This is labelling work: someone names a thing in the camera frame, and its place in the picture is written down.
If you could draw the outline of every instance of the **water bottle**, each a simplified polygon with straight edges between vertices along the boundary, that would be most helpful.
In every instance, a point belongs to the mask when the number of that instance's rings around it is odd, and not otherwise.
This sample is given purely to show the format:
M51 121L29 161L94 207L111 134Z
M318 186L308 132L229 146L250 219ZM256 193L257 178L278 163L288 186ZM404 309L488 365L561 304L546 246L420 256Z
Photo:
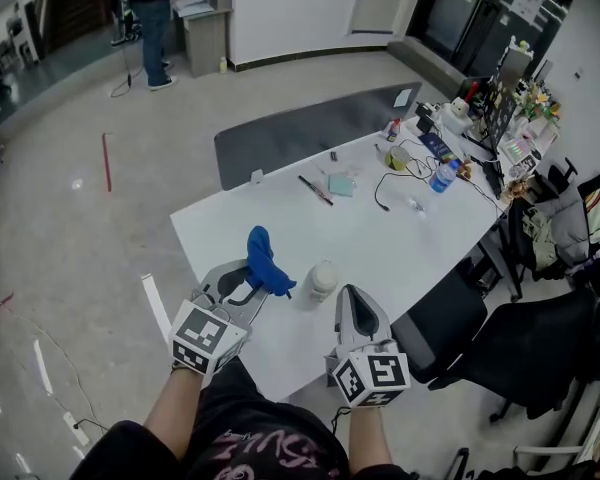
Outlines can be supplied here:
M448 164L440 164L433 176L429 178L429 186L439 194L442 194L447 187L456 179L456 171L460 167L459 160L452 160Z

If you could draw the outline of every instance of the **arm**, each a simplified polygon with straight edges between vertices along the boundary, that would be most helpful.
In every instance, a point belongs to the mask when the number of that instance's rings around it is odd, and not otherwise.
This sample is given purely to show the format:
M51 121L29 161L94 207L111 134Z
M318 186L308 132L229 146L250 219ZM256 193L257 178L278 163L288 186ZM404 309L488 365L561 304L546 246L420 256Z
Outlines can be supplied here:
M201 375L188 368L174 371L144 424L178 460L191 440L201 388Z
M352 409L349 427L351 475L370 466L392 463L380 409Z

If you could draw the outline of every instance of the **black sleeve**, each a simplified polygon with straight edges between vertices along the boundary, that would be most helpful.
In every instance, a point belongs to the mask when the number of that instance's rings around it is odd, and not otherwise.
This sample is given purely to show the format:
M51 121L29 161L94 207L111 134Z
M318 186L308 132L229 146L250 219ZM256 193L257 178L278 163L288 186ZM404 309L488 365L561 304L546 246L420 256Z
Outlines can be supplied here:
M71 480L184 478L171 450L132 421L116 423L91 449Z
M409 475L400 466L380 464L358 471L351 480L408 480Z

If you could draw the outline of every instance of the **blue cloth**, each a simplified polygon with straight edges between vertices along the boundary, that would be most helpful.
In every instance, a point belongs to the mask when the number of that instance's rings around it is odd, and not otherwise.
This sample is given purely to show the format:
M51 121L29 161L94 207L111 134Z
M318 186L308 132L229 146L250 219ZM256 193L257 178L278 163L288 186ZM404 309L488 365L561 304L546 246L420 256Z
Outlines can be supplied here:
M164 85L168 77L162 65L162 52L171 20L171 4L169 0L135 2L133 10L142 24L142 63L149 86Z
M286 295L291 298L289 290L297 283L291 281L289 276L273 263L269 233L262 226L256 226L249 233L247 265L252 272L247 282L252 288L264 286L270 293L278 297Z

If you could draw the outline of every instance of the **black cable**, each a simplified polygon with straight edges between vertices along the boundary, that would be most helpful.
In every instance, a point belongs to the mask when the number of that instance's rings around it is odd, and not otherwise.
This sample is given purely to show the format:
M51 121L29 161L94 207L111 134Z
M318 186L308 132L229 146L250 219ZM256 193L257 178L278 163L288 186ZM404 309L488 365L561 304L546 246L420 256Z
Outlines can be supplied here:
M77 430L78 427L80 426L80 423L82 423L83 421L88 421L92 425L95 425L96 427L100 427L101 429L109 432L109 429L107 427L103 427L102 425L100 425L100 423L96 423L95 421L91 421L88 418L82 418L78 423L74 423L73 428L75 428Z
M391 209L385 205L382 204L380 201L378 201L378 190L380 189L380 185L382 185L382 182L385 180L385 178L387 176L395 176L396 178L415 178L417 180L422 181L423 183L426 183L426 179L431 177L431 175L434 173L434 171L437 169L437 166L435 168L431 168L431 166L429 165L429 158L432 158L434 160L434 162L436 161L436 159L432 156L428 156L425 158L426 162L423 162L422 160L419 160L417 158L412 158L411 160L409 160L409 162L416 162L416 166L418 166L418 170L420 170L420 165L422 165L423 167L425 167L426 169L429 170L428 174L424 174L421 176L416 176L413 172L411 172L411 169L409 169L408 166L405 166L405 169L407 171L409 171L409 174L398 174L395 172L387 172L385 173L382 178L380 178L380 181L378 182L378 184L376 185L376 190L373 193L373 198L376 201L376 204L382 208L385 212L391 211Z
M480 188L478 185L476 185L473 181L465 178L464 176L458 176L459 179L461 179L462 181L466 181L467 183L469 183L471 186L473 186L474 189L476 189L476 192L478 192L478 194L480 194L484 199L486 199L487 201L489 201L496 209L496 218L500 218L504 215L504 210L501 210L500 207L496 204L496 202L493 200L493 198L489 197L489 195L482 190L482 188Z
M338 418L340 418L340 416L346 416L347 414L351 414L351 409L345 407L344 405L342 407L338 407L336 415L331 420L331 431L333 432L334 436L336 435L336 430L338 430Z
M115 99L115 98L120 98L126 94L129 93L129 91L131 90L131 81L136 78L137 76L140 75L140 73L142 73L144 68L140 68L137 73L135 74L131 74L131 69L129 68L129 62L127 61L127 51L126 51L126 46L125 43L122 43L122 58L124 59L124 66L127 70L127 78L124 82L122 82L118 87L116 87L115 89L113 89L113 91L111 91L111 98ZM119 89L121 89L124 86L127 86L127 90L120 93L120 94L116 94L116 91L118 91Z

